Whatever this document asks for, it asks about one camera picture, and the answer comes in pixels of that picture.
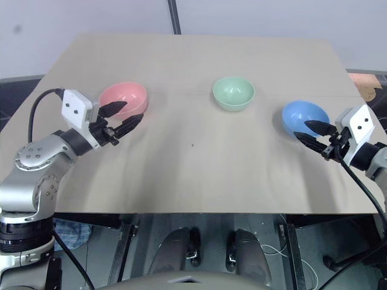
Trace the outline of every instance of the pink bowl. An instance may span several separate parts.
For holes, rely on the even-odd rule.
[[[116,83],[105,89],[99,98],[101,106],[111,102],[126,101],[125,107],[114,115],[114,118],[125,120],[130,116],[142,114],[148,107],[148,96],[145,88],[139,83]]]

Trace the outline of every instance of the black cable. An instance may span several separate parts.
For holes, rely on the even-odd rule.
[[[35,100],[35,102],[33,103],[32,107],[31,107],[30,119],[29,119],[29,122],[28,122],[28,143],[32,142],[32,129],[33,129],[33,126],[34,126],[34,116],[35,116],[36,108],[37,108],[39,102],[46,95],[51,94],[52,92],[56,93],[61,99],[63,99],[64,89],[48,89],[47,91],[41,93],[40,96]]]
[[[343,273],[345,270],[347,270],[348,268],[352,267],[353,265],[367,259],[369,256],[375,254],[376,252],[378,252],[380,249],[382,249],[383,247],[385,247],[387,245],[387,240],[386,239],[383,239],[378,246],[376,246],[372,251],[370,251],[367,255],[365,256],[360,256],[358,257],[356,260],[353,260],[351,263],[348,263],[346,264],[342,269],[340,269],[338,272],[334,273],[334,275],[328,280],[326,281],[320,288],[319,290],[323,290],[325,289],[330,283],[332,283],[332,281],[334,281],[335,279],[337,279],[337,277]]]
[[[77,258],[75,258],[75,256],[72,254],[70,249],[67,248],[66,244],[62,241],[62,239],[58,236],[58,234],[55,231],[53,231],[53,236],[55,237],[58,244],[62,247],[64,252],[67,254],[67,256],[70,258],[70,260],[74,263],[75,267],[77,267],[78,271],[80,272],[82,277],[85,279],[86,284],[89,286],[89,289],[95,290],[94,285],[93,285],[93,283],[91,283],[91,280],[90,280],[88,274],[86,273],[86,271],[84,270],[82,265],[78,262]]]
[[[336,145],[334,147],[334,155],[339,160],[339,162],[341,163],[342,167],[344,167],[345,171],[350,175],[350,177],[352,177],[352,179],[356,182],[356,184],[364,191],[364,193],[367,195],[369,200],[371,200],[371,202],[375,206],[375,208],[376,208],[380,218],[382,219],[384,231],[386,232],[386,230],[387,230],[387,220],[386,220],[386,217],[385,217],[385,214],[384,214],[382,208],[380,207],[379,203],[377,202],[375,196],[372,195],[370,190],[368,190],[368,188],[364,185],[364,183],[361,182],[361,180],[356,176],[356,174],[345,163],[344,159],[342,158],[342,156],[340,154],[340,146],[339,145]],[[387,245],[387,238],[384,237],[383,240],[373,250],[370,250],[368,254],[365,254],[364,256],[358,257],[357,259],[353,260],[352,262],[346,264],[338,272],[336,272],[328,281],[326,281],[319,288],[319,290],[325,289],[330,283],[332,283],[332,281],[337,279],[337,277],[340,276],[341,273],[343,273],[345,270],[347,270],[348,268],[352,267],[353,265],[355,265],[355,264],[357,264],[357,263],[367,259],[369,256],[375,254],[376,252],[378,252],[380,249],[382,249],[386,245]]]
[[[334,147],[334,156],[339,160],[341,163],[342,167],[344,167],[345,171],[352,177],[352,179],[356,182],[356,184],[364,191],[364,193],[367,195],[369,200],[372,202],[372,204],[375,206],[377,213],[379,214],[380,218],[382,219],[383,222],[383,229],[384,232],[387,232],[387,219],[385,216],[384,211],[380,207],[378,201],[376,200],[375,196],[372,195],[370,190],[367,188],[367,186],[364,185],[364,183],[356,176],[356,174],[350,169],[350,167],[345,163],[344,159],[342,158],[340,154],[340,146],[336,145]]]

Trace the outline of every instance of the bowl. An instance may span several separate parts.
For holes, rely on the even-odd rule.
[[[311,136],[319,136],[305,125],[305,121],[317,120],[329,123],[327,113],[314,103],[308,101],[293,101],[282,109],[282,127],[290,136],[293,132],[307,133]]]
[[[99,99],[101,106],[116,101],[127,102],[125,107],[113,116],[118,120],[125,120],[130,116],[144,113],[149,103],[145,88],[133,82],[116,83],[105,89]]]
[[[238,112],[245,109],[255,96],[254,86],[242,77],[224,77],[213,85],[213,96],[224,110]]]

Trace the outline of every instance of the green bowl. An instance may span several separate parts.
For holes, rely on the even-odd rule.
[[[226,111],[245,109],[255,96],[254,86],[242,77],[224,77],[212,88],[215,101]]]

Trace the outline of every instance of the metal frame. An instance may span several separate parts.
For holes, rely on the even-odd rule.
[[[292,284],[293,290],[307,290],[295,225],[279,225],[279,238],[281,247],[285,243],[287,245],[288,257],[284,259],[284,271],[287,284]]]
[[[168,7],[169,7],[169,14],[171,16],[172,28],[174,29],[174,34],[181,34],[176,0],[167,0],[167,1],[168,1]]]
[[[122,281],[129,247],[131,245],[132,238],[137,233],[137,229],[138,224],[132,224],[125,220],[123,221],[119,241],[117,242],[117,248],[115,249],[113,263],[109,274],[108,285]]]

